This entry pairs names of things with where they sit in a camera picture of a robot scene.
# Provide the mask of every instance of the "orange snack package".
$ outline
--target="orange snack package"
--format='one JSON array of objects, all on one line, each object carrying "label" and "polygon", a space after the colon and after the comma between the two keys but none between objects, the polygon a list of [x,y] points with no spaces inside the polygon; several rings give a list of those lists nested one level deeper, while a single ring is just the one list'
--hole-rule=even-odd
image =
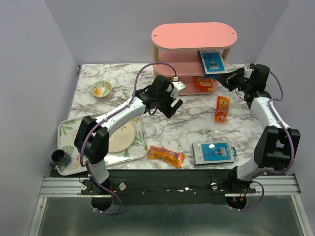
[{"label": "orange snack package", "polygon": [[227,113],[228,113],[228,106],[230,105],[230,99],[228,97],[221,97],[218,96],[217,101],[217,110],[215,114],[215,121],[227,121]]},{"label": "orange snack package", "polygon": [[203,76],[194,76],[193,83],[196,92],[211,92],[212,91],[212,79],[206,79]]},{"label": "orange snack package", "polygon": [[164,149],[162,147],[150,146],[148,158],[163,159],[165,162],[180,169],[183,166],[185,155],[179,152]]}]

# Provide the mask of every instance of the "marble table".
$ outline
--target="marble table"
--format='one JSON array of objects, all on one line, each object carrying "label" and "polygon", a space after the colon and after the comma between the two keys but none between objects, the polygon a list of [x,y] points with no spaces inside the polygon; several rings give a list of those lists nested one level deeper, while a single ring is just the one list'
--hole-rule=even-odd
[{"label": "marble table", "polygon": [[[109,112],[125,102],[132,94],[134,79],[145,64],[84,64],[78,80],[72,102],[69,119],[95,113]],[[230,64],[233,71],[241,64]],[[105,99],[95,98],[90,87],[98,80],[108,80],[113,91]],[[144,88],[153,81],[153,69],[145,69],[137,84]],[[228,121],[214,122],[217,96],[231,98]],[[154,145],[185,154],[182,169],[232,169],[247,162],[253,156],[253,150],[262,133],[262,128],[254,113],[235,92],[229,92],[221,85],[209,95],[181,96],[183,105],[176,114],[167,119],[159,111],[150,116],[144,114],[142,122],[148,146]],[[233,164],[195,167],[191,144],[194,142],[230,141],[236,148],[237,157]],[[174,169],[162,160],[138,160],[108,166],[109,169]]]}]

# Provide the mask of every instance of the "patterned bowl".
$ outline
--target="patterned bowl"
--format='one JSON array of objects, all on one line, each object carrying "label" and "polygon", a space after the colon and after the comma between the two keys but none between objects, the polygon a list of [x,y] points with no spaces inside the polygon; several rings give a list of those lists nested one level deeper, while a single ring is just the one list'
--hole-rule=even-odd
[{"label": "patterned bowl", "polygon": [[100,80],[91,87],[91,93],[98,98],[105,98],[112,91],[112,85],[107,80]]}]

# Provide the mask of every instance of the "shelf board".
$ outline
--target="shelf board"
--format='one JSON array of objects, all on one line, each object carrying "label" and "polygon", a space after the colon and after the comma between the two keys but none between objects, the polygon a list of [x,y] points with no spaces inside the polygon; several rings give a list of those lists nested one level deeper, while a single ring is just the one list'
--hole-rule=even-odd
[{"label": "shelf board", "polygon": [[166,50],[230,48],[237,40],[231,26],[220,22],[164,24],[151,34],[155,46]]},{"label": "shelf board", "polygon": [[[170,63],[177,76],[203,75],[197,51],[164,51],[158,54],[158,61]],[[167,65],[154,65],[154,71],[159,75],[174,76],[174,71]]]},{"label": "shelf board", "polygon": [[211,92],[196,92],[194,84],[193,84],[193,78],[191,76],[179,77],[178,80],[183,82],[186,85],[186,89],[179,94],[180,96],[211,94],[211,93],[215,92],[219,86],[219,83],[217,80],[212,80],[212,89],[213,90]]}]

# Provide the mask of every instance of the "leaf-patterned tray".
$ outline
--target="leaf-patterned tray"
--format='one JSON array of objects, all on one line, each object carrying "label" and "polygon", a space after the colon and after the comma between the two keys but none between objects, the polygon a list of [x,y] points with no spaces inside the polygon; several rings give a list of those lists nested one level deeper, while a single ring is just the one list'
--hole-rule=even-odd
[{"label": "leaf-patterned tray", "polygon": [[[71,155],[71,162],[69,165],[57,166],[59,174],[63,176],[86,171],[86,168],[81,167],[80,165],[80,154],[73,144],[81,120],[82,118],[65,120],[58,126],[58,149],[62,149]],[[141,118],[136,117],[132,119],[131,122],[134,124],[136,129],[136,137],[133,143],[126,150],[116,153],[108,153],[104,158],[107,166],[139,159],[147,154],[148,147]]]}]

